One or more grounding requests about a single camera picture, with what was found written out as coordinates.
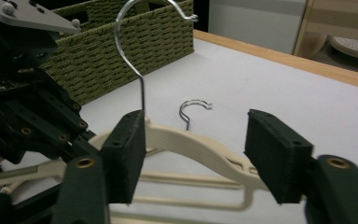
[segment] wooden table edge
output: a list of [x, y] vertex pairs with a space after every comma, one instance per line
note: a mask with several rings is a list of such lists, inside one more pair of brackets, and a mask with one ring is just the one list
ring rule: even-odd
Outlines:
[[322, 77], [328, 77], [336, 81], [344, 82], [358, 87], [358, 72], [353, 72], [325, 63], [317, 63], [308, 59], [281, 53], [272, 49], [264, 49], [238, 40], [229, 39], [220, 35], [205, 33], [198, 30], [194, 30], [194, 37], [199, 40], [210, 42], [228, 49], [234, 49], [243, 53], [254, 55], [256, 57], [273, 61], [275, 63], [285, 64]]

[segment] metal hanger hook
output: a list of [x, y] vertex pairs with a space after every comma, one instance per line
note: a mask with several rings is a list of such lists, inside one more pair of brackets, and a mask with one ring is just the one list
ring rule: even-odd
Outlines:
[[[114, 33], [115, 33], [115, 42], [116, 42], [118, 53], [120, 54], [120, 56], [124, 60], [124, 62], [130, 67], [130, 69], [136, 74], [136, 76], [139, 78], [139, 80], [141, 82], [142, 109], [143, 109], [143, 111], [145, 111], [145, 82], [144, 82], [144, 77], [135, 68], [135, 66], [133, 66], [132, 63], [127, 59], [127, 57], [126, 57], [126, 55], [124, 53], [124, 50], [121, 47], [120, 39], [118, 37], [118, 34], [120, 32], [121, 22], [124, 20], [124, 17], [126, 15], [127, 11], [133, 5], [135, 5], [136, 3], [140, 2], [140, 1], [142, 1], [142, 0], [129, 0], [123, 6], [123, 8], [118, 12], [116, 22], [115, 22], [115, 27], [114, 27]], [[190, 16], [186, 16], [186, 14], [183, 12], [183, 10], [173, 0], [164, 0], [164, 1], [166, 1], [166, 2], [170, 3], [171, 5], [173, 5], [173, 7], [179, 13], [179, 15], [182, 17], [183, 20], [185, 20], [185, 21], [198, 21], [199, 20], [199, 17], [197, 15], [194, 15], [194, 14], [190, 15]]]
[[206, 101], [203, 101], [203, 100], [195, 99], [195, 100], [189, 100], [189, 101], [183, 102], [180, 105], [180, 108], [179, 108], [179, 116], [186, 123], [186, 131], [188, 131], [190, 129], [190, 118], [183, 112], [183, 110], [188, 105], [200, 105], [200, 106], [204, 107], [207, 110], [212, 109], [212, 104], [207, 103]]

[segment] cream plastic hanger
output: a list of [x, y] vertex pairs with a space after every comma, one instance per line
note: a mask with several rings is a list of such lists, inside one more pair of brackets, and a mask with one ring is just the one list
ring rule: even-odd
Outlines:
[[[121, 47], [118, 34], [120, 31], [121, 21], [124, 18], [126, 12], [130, 9], [130, 7], [132, 7], [139, 1], [141, 0], [130, 0], [118, 13], [115, 25], [115, 41], [120, 56], [123, 58], [124, 62], [131, 68], [131, 70], [137, 75], [141, 82], [142, 109], [145, 110], [144, 78], [125, 56], [124, 50]], [[198, 20], [198, 17], [196, 15], [191, 15], [187, 17], [183, 13], [182, 9], [179, 8], [179, 6], [177, 6], [173, 0], [166, 1], [174, 6], [176, 11], [185, 21]], [[148, 153], [156, 152], [157, 149], [183, 155], [194, 161], [199, 162], [200, 164], [210, 168], [211, 170], [222, 175], [223, 177], [230, 179], [231, 181], [227, 181], [227, 179], [205, 176], [185, 176], [174, 174], [150, 173], [145, 171], [143, 171], [141, 174], [141, 180], [160, 183], [209, 186], [215, 188], [228, 188], [228, 186], [236, 186], [237, 188], [238, 184], [240, 184], [245, 186], [244, 189], [246, 190], [246, 192], [244, 193], [244, 201], [241, 204], [203, 203], [160, 198], [147, 198], [139, 196], [135, 196], [135, 202], [164, 203], [183, 206], [238, 210], [249, 207], [252, 202], [253, 191], [255, 189], [267, 190], [267, 187], [258, 177], [254, 166], [248, 160], [235, 155], [229, 149], [214, 141], [213, 139], [201, 135], [192, 134], [190, 132], [183, 132], [175, 130], [173, 128], [152, 124], [148, 117], [145, 117], [145, 134]], [[90, 139], [90, 142], [97, 148], [101, 147], [107, 136], [108, 133], [96, 136]]]

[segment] clothes hanger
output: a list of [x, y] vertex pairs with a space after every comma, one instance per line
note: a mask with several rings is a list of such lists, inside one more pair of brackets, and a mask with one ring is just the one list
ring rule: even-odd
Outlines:
[[[124, 60], [124, 62], [129, 66], [129, 68], [136, 74], [141, 83], [141, 97], [142, 97], [142, 108], [145, 111], [145, 82], [144, 77], [141, 73], [132, 65], [132, 63], [125, 56], [124, 50], [121, 47], [120, 39], [119, 39], [119, 31], [120, 24], [127, 11], [137, 2], [141, 0], [130, 0], [121, 11], [117, 15], [116, 24], [115, 24], [115, 42], [117, 45], [117, 50]], [[165, 0], [166, 2], [171, 3], [179, 15], [185, 21], [197, 21], [198, 17], [196, 15], [186, 16], [179, 6], [173, 0]], [[181, 118], [186, 122], [186, 129], [189, 128], [190, 118], [183, 113], [183, 108], [187, 105], [200, 104], [197, 101], [188, 101], [184, 102], [180, 108]], [[204, 105], [205, 108], [209, 108], [210, 106], [206, 103]], [[164, 127], [161, 125], [152, 124], [148, 117], [145, 117], [145, 134], [146, 134], [146, 146], [148, 147], [148, 154], [156, 153], [156, 150], [165, 150], [171, 151], [177, 154], [181, 154], [186, 156], [194, 161], [201, 163], [202, 165], [210, 168], [211, 170], [217, 172], [218, 174], [236, 181], [242, 185], [246, 186], [245, 200], [241, 205], [222, 205], [222, 204], [205, 204], [205, 203], [193, 203], [193, 202], [179, 202], [177, 200], [171, 201], [168, 199], [150, 199], [150, 198], [138, 198], [134, 199], [136, 202], [146, 202], [146, 203], [167, 203], [167, 204], [182, 204], [182, 205], [193, 205], [200, 207], [208, 207], [208, 208], [219, 208], [219, 209], [244, 209], [247, 208], [253, 198], [254, 189], [265, 189], [267, 187], [262, 183], [262, 181], [258, 178], [258, 175], [255, 172], [255, 168], [253, 165], [246, 160], [245, 158], [240, 158], [234, 153], [232, 153], [229, 149], [224, 147], [223, 145], [217, 143], [213, 139], [207, 138], [205, 136], [192, 134], [190, 132], [182, 132], [179, 130], [175, 130], [173, 128]], [[101, 141], [104, 139], [104, 136], [97, 136], [96, 138], [90, 139], [90, 142], [97, 147], [99, 143], [103, 143]], [[194, 184], [195, 179], [205, 180], [207, 178], [200, 178], [199, 176], [186, 179], [183, 176], [177, 176], [178, 178], [173, 179], [172, 174], [164, 175], [157, 173], [146, 173], [143, 172], [141, 174], [141, 180], [147, 179], [149, 181], [158, 181], [158, 182], [170, 182], [170, 183], [182, 183], [182, 184]], [[219, 180], [219, 184], [212, 184], [213, 181], [210, 181], [209, 186], [226, 186], [226, 180]]]

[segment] robotic arm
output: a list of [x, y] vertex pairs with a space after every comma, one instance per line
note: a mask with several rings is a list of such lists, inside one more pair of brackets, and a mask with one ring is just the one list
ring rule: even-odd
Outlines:
[[[94, 176], [100, 177], [99, 189], [95, 191], [103, 193], [84, 202], [89, 209], [95, 205], [89, 204], [91, 198], [101, 202], [94, 209], [108, 203], [131, 203], [145, 158], [144, 112], [134, 111], [124, 116], [98, 151], [88, 143], [94, 133], [79, 116], [81, 106], [38, 68], [56, 50], [55, 40], [60, 33], [79, 31], [77, 21], [67, 21], [33, 1], [0, 1], [0, 160], [19, 163], [25, 151], [36, 151], [50, 159], [73, 161], [79, 169], [69, 176], [90, 169]], [[72, 181], [65, 179], [63, 186], [20, 204], [15, 209], [16, 223], [24, 221], [18, 215], [21, 211], [35, 214], [36, 208], [41, 212], [55, 204], [59, 200], [58, 192], [65, 191], [68, 185], [65, 183], [89, 186], [89, 190], [95, 188], [89, 175], [79, 175]], [[59, 201], [66, 204], [71, 200]], [[0, 195], [1, 209], [14, 209], [4, 195]], [[12, 222], [10, 216], [0, 217], [4, 219], [0, 223]]]

